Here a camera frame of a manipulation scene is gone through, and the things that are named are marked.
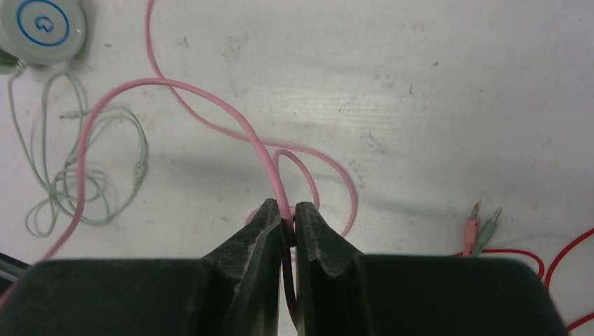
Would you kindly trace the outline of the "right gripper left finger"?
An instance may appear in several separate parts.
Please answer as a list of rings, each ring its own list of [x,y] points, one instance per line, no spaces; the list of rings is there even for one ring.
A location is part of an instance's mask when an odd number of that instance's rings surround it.
[[[282,219],[275,200],[198,259],[31,266],[1,305],[2,335],[275,335]]]

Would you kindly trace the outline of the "mint green headphones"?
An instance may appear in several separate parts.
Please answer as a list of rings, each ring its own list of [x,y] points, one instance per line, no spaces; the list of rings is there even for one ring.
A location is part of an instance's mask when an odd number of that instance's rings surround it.
[[[41,94],[41,161],[37,163],[34,147],[25,140],[18,122],[14,83],[29,67],[48,67],[72,60],[82,51],[87,35],[87,22],[77,1],[1,2],[1,70],[10,75],[7,84],[10,117],[33,176],[46,194],[25,215],[25,229],[34,237],[49,237],[59,215],[73,217],[78,200],[74,192],[77,179],[75,165],[78,162],[76,143],[67,153],[62,168],[54,176],[49,174],[47,121],[50,89],[59,79],[65,79],[70,84],[76,98],[76,109],[64,112],[59,118],[75,120],[78,123],[78,133],[83,131],[84,123],[90,115],[90,107],[83,86],[73,73],[61,71],[45,82]],[[93,125],[88,143],[93,145],[116,121],[130,123],[137,133],[139,155],[133,168],[132,189],[122,204],[111,204],[106,194],[107,175],[99,169],[85,173],[85,184],[92,191],[86,197],[86,202],[100,202],[104,207],[101,218],[82,217],[81,222],[89,226],[107,225],[127,209],[136,198],[148,171],[149,146],[145,131],[134,113],[124,106],[106,108],[104,115]]]

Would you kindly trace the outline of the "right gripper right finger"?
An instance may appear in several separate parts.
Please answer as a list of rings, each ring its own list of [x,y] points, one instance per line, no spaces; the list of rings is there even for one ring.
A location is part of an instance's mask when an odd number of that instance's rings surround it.
[[[299,335],[566,335],[527,265],[501,258],[365,254],[297,204]]]

